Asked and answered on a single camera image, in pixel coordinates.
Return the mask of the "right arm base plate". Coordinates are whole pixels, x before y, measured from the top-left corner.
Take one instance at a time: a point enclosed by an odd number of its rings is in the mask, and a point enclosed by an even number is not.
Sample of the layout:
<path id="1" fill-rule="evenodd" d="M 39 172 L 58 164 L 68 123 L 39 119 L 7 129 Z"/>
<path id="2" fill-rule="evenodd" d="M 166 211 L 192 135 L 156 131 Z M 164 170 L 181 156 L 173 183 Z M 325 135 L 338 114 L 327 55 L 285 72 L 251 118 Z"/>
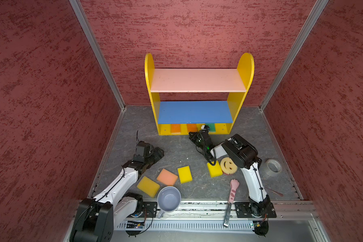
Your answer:
<path id="1" fill-rule="evenodd" d="M 250 202 L 235 202 L 237 218 L 263 219 L 276 218 L 277 214 L 271 202 L 268 204 L 254 204 Z"/>

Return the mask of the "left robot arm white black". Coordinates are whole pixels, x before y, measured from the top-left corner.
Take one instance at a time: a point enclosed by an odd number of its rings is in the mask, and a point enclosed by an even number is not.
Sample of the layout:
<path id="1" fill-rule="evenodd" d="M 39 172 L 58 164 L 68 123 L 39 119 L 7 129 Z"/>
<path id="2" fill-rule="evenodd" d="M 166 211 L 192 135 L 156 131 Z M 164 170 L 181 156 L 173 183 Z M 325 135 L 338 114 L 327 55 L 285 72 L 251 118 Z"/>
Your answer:
<path id="1" fill-rule="evenodd" d="M 129 193 L 142 174 L 164 157 L 159 147 L 140 141 L 132 160 L 122 165 L 119 175 L 100 194 L 79 204 L 70 233 L 71 242 L 109 242 L 115 225 L 143 211 L 141 195 Z"/>

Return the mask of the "orange sponge yellow base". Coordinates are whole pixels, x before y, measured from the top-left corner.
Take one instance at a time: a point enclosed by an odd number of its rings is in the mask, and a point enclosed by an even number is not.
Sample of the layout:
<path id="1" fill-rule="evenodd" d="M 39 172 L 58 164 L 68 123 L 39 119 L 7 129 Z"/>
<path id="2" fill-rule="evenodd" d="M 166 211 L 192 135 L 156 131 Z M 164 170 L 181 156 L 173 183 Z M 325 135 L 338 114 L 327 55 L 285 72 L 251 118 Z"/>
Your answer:
<path id="1" fill-rule="evenodd" d="M 197 132 L 198 128 L 196 124 L 187 124 L 188 132 Z"/>
<path id="2" fill-rule="evenodd" d="M 170 128 L 171 128 L 171 134 L 181 134 L 182 133 L 180 124 L 171 124 Z"/>

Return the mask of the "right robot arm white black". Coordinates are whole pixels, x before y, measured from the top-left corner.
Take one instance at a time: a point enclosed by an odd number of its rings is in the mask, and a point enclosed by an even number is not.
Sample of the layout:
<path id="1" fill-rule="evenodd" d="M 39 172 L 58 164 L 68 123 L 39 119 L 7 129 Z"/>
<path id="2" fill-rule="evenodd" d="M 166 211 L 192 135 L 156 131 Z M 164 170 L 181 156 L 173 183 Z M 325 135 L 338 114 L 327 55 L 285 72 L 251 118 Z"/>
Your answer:
<path id="1" fill-rule="evenodd" d="M 189 132 L 189 139 L 211 167 L 219 163 L 221 158 L 230 158 L 241 170 L 247 183 L 250 212 L 255 217 L 261 217 L 267 213 L 271 201 L 261 181 L 259 166 L 262 160 L 258 157 L 255 146 L 239 134 L 215 146 L 207 129 Z"/>

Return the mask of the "green scrub sponge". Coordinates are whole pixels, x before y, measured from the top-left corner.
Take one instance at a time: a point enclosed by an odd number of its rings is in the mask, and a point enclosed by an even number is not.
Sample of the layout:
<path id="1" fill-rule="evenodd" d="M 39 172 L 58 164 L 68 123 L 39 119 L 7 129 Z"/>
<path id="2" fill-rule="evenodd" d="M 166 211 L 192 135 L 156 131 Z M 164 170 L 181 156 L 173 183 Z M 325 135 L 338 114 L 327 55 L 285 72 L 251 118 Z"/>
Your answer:
<path id="1" fill-rule="evenodd" d="M 205 126 L 209 132 L 216 132 L 215 124 L 206 124 Z"/>

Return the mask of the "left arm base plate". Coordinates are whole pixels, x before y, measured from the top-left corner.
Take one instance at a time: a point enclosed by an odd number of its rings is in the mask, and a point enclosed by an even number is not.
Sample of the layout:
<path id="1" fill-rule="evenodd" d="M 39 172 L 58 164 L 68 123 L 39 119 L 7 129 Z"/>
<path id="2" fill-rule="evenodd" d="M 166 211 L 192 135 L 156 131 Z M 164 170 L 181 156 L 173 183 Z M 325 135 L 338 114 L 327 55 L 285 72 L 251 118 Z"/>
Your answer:
<path id="1" fill-rule="evenodd" d="M 151 201 L 144 201 L 144 202 L 138 202 L 136 211 L 131 214 L 130 216 L 132 218 L 146 218 L 157 215 L 157 202 L 151 202 Z"/>

